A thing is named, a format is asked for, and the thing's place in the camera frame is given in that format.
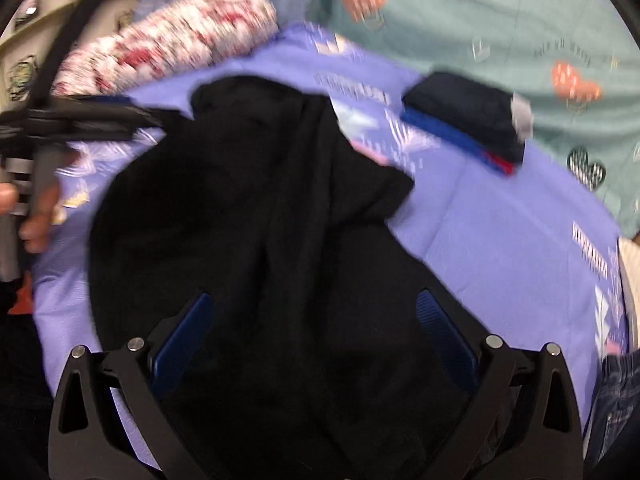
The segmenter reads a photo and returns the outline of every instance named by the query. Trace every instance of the denim fabric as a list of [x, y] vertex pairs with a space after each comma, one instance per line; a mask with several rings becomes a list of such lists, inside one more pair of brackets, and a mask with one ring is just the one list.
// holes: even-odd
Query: denim fabric
[[602, 363], [602, 380], [593, 405], [593, 427], [585, 471], [590, 471], [614, 443], [640, 402], [640, 350], [609, 355]]

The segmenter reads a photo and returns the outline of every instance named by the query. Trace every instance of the finger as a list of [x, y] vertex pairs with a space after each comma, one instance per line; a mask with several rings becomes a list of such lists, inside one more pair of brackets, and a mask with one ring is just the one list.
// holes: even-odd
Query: finger
[[65, 155], [62, 158], [62, 165], [63, 166], [74, 165], [80, 159], [80, 155], [82, 154], [78, 150], [67, 147], [65, 151]]
[[10, 213], [18, 202], [18, 190], [13, 184], [0, 184], [0, 215]]
[[53, 211], [60, 199], [60, 183], [56, 180], [38, 198], [36, 211], [20, 228], [20, 238], [29, 253], [41, 253], [49, 241]]

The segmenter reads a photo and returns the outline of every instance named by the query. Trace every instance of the black strap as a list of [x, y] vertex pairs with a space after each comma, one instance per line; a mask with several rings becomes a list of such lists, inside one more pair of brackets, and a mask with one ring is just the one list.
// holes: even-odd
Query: black strap
[[53, 40], [47, 57], [42, 64], [29, 92], [27, 108], [42, 106], [49, 97], [51, 85], [56, 78], [60, 65], [66, 55], [71, 51], [74, 42], [80, 37], [87, 23], [91, 20], [95, 11], [105, 0], [80, 0], [74, 8], [71, 16]]

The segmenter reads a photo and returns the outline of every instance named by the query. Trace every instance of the picture frame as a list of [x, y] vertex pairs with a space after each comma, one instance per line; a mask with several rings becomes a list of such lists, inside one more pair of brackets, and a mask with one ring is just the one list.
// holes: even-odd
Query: picture frame
[[116, 32], [120, 32], [123, 28], [129, 27], [133, 21], [133, 10], [125, 10], [116, 17]]
[[38, 74], [38, 61], [35, 56], [27, 56], [14, 64], [9, 70], [9, 101], [24, 101], [29, 95], [31, 85]]
[[40, 0], [23, 0], [15, 13], [14, 32], [23, 28], [40, 15]]

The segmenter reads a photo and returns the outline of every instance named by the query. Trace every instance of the black cloth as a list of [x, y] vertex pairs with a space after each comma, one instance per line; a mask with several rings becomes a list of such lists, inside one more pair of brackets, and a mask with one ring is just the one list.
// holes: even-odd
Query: black cloth
[[44, 476], [52, 406], [33, 317], [0, 316], [2, 480]]
[[90, 235], [105, 349], [198, 287], [220, 310], [162, 401], [224, 478], [415, 478], [466, 405], [416, 319], [433, 273], [385, 224], [412, 181], [352, 149], [325, 96], [251, 76], [120, 173]]
[[0, 323], [4, 321], [7, 313], [14, 307], [22, 282], [22, 278], [10, 282], [0, 281]]
[[513, 93], [466, 77], [434, 72], [413, 86], [402, 102], [459, 129], [507, 162], [522, 164], [524, 142], [513, 127], [512, 98]]

